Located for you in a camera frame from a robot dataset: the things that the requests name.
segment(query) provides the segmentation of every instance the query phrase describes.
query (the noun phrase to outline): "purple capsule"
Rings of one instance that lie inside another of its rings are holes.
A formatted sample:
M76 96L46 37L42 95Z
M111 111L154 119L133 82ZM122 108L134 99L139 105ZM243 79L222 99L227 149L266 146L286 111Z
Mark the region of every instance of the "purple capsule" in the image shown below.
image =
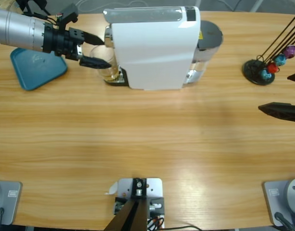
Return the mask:
M294 46L294 45L287 46L287 47L283 50L283 54L285 55L285 57L286 57L287 59L294 58L294 56L295 56L295 46Z

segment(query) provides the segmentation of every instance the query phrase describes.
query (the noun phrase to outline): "glass cup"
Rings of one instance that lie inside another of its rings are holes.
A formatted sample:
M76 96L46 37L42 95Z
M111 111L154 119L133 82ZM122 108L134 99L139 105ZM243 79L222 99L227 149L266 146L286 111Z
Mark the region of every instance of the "glass cup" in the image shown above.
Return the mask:
M105 45L96 46L90 52L90 57L103 59L111 64L110 68L97 69L98 75L101 76L105 81L113 81L119 77L120 72L117 60L115 59L113 48L106 47Z

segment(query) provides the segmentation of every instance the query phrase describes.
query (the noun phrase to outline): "metal mount plate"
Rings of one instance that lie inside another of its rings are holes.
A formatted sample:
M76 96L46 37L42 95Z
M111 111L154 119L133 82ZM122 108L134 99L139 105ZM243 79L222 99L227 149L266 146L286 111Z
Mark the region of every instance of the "metal mount plate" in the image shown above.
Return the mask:
M133 178L123 178L118 181L118 197L130 199ZM160 178L147 178L147 198L163 197L162 180Z
M285 191L288 183L288 180L268 181L264 183L265 195L269 205L271 222L275 226L282 226L282 223L274 217L274 214L276 212L282 213L285 219L293 223L292 214L287 207L287 200L285 197Z
M0 207L4 209L1 222L3 225L13 223L21 189L20 182L0 181Z

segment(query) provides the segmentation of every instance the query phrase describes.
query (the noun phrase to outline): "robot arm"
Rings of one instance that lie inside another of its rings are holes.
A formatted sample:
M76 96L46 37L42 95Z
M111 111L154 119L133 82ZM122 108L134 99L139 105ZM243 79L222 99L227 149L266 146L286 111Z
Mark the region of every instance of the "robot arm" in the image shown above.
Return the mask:
M103 41L87 32L69 28L70 21L76 22L77 8L74 4L64 9L57 20L57 28L53 24L39 19L8 12L0 9L0 43L29 50L65 55L65 58L80 60L79 64L95 69L109 68L111 65L98 58L83 55L81 45L86 42L92 45L103 45Z

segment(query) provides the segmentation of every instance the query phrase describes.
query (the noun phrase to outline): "black stand base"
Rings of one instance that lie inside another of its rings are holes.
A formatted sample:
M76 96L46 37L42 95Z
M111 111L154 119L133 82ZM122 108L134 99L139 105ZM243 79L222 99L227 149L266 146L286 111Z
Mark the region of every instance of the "black stand base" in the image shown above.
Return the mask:
M275 75L272 74L270 79L262 79L259 71L265 66L266 64L260 60L250 60L243 65L242 71L246 79L250 82L258 85L268 85L274 81Z

